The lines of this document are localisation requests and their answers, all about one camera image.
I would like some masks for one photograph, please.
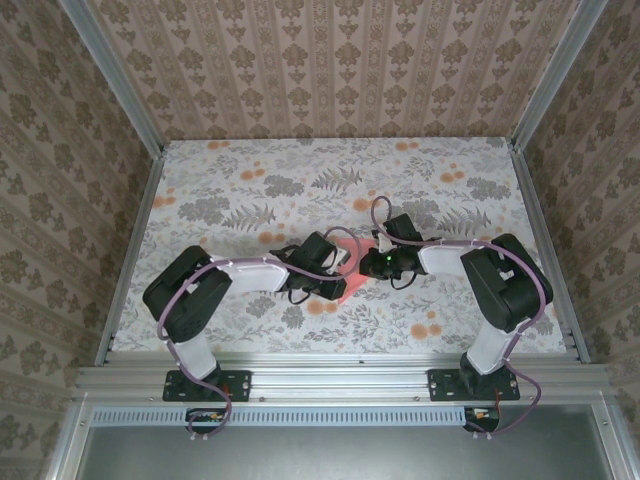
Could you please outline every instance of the wall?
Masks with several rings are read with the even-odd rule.
[[[36,478],[93,363],[149,159],[55,1],[0,2],[0,478]]]
[[[525,156],[594,360],[640,440],[640,2],[611,0]]]
[[[575,0],[90,0],[165,140],[510,136]]]

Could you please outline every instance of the aluminum frame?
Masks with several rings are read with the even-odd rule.
[[[63,427],[60,444],[49,480],[75,478],[87,442],[94,408],[104,406],[166,409],[162,388],[167,370],[175,368],[168,354],[153,358],[117,355],[103,367],[82,369],[72,408]],[[279,409],[299,407],[370,407],[415,408],[430,406],[473,406],[491,402],[438,402],[429,400],[427,370],[455,368],[457,355],[430,355],[422,360],[384,355],[354,355],[352,358],[318,358],[318,355],[277,359],[269,355],[220,355],[223,368],[249,368],[254,372],[251,408]],[[638,478],[637,465],[624,424],[616,416],[612,403],[614,392],[608,382],[606,367],[581,364],[568,356],[548,358],[544,355],[514,355],[513,365],[540,382],[542,405],[590,405],[599,426],[605,453],[617,480]],[[535,390],[521,383],[522,399],[514,404],[526,405]],[[222,406],[219,403],[178,403],[178,406]]]
[[[118,283],[113,293],[113,300],[107,314],[107,321],[102,331],[102,338],[100,339],[100,345],[94,365],[103,365],[107,357],[107,352],[113,341],[115,332],[118,329],[120,323],[120,317],[122,316],[122,310],[124,309],[124,303],[127,299],[127,291],[129,284],[131,283],[131,277],[136,267],[136,260],[140,254],[140,246],[142,245],[142,239],[144,238],[144,232],[147,227],[147,221],[151,214],[151,207],[153,206],[153,199],[156,196],[156,190],[162,177],[162,169],[164,167],[164,154],[157,160],[153,160],[151,164],[151,170],[149,171],[149,178],[147,179],[147,185],[142,195],[140,202],[140,209],[136,216],[136,221],[133,224],[133,230],[131,231],[131,238],[129,239],[129,246],[127,247],[127,253],[125,254],[122,270],[118,277]]]
[[[100,29],[100,24],[93,16],[87,0],[61,0],[60,3],[107,80],[109,87],[118,99],[118,103],[129,117],[151,158],[157,159],[164,143],[162,133],[153,123],[145,104],[133,87],[133,83],[129,81],[126,69],[121,65],[107,37]]]
[[[615,405],[614,392],[604,365],[588,364],[586,345],[560,273],[550,236],[535,196],[533,183],[521,152],[512,150],[518,182],[538,244],[545,273],[556,292],[554,304],[561,319],[567,346],[564,354],[514,354],[513,365],[535,378],[543,387],[542,405],[590,405],[610,469],[616,480],[640,478],[633,445]],[[162,409],[166,372],[175,369],[168,352],[109,352],[117,330],[126,291],[144,236],[151,204],[161,177],[164,158],[154,162],[136,219],[127,259],[118,281],[107,327],[96,359],[97,367],[81,369],[72,407],[62,429],[48,480],[76,478],[96,407],[125,406]],[[253,354],[221,353],[223,368],[253,372],[251,408],[300,407],[406,408],[421,406],[475,406],[491,402],[431,403],[426,372],[433,368],[457,368],[459,354]],[[535,390],[520,385],[528,404]],[[183,403],[182,406],[221,406]]]
[[[515,144],[522,150],[531,140],[607,3],[604,0],[582,0],[578,5],[513,133]]]

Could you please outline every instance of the floral mat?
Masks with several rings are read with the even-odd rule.
[[[344,225],[370,238],[379,194],[424,238],[515,234],[538,260],[503,138],[304,139],[173,142],[129,286],[113,349],[162,350],[142,302],[151,281],[189,245],[246,257]],[[380,208],[380,218],[385,212]],[[420,276],[394,291],[369,280],[342,305],[300,306],[283,294],[225,297],[206,334],[214,351],[462,352],[484,321],[467,280]],[[553,305],[518,345],[564,352]]]

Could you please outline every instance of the robotic arm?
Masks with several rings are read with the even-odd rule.
[[[387,234],[398,240],[423,242],[407,214],[383,223]],[[540,295],[530,273],[533,273],[544,291],[546,304],[553,300],[549,281],[542,274],[526,249],[511,234],[503,234],[491,243],[517,256],[526,266],[525,271],[515,261],[490,248],[471,245],[408,245],[389,240],[387,236],[373,234],[379,241],[378,249],[371,248],[360,262],[360,273],[380,280],[399,280],[405,271],[416,275],[452,274],[466,276],[471,284],[483,323],[473,345],[462,356],[460,377],[471,397],[487,388],[492,389],[492,374],[504,366],[504,357],[520,327],[540,308]],[[432,238],[428,242],[436,243]]]
[[[162,325],[180,363],[196,379],[216,385],[220,365],[209,348],[204,328],[225,295],[253,291],[289,292],[291,300],[291,292],[300,289],[307,295],[313,293],[335,300],[344,293],[344,279],[323,281],[296,270],[339,277],[335,271],[348,261],[349,256],[348,250],[333,245],[316,232],[301,246],[291,245],[255,259],[228,261],[204,273],[177,299]],[[191,246],[182,252],[142,296],[156,321],[187,279],[218,260],[222,259],[209,256],[199,246]]]

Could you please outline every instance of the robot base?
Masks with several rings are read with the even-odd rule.
[[[226,392],[232,402],[248,402],[251,393],[251,371],[222,370],[216,386]],[[191,382],[180,370],[167,372],[162,400],[165,402],[224,402],[220,395]]]
[[[434,369],[427,372],[429,396],[432,402],[495,401],[496,391],[501,400],[520,400],[516,376],[502,367],[482,376],[481,388],[473,394],[467,388],[459,369]]]

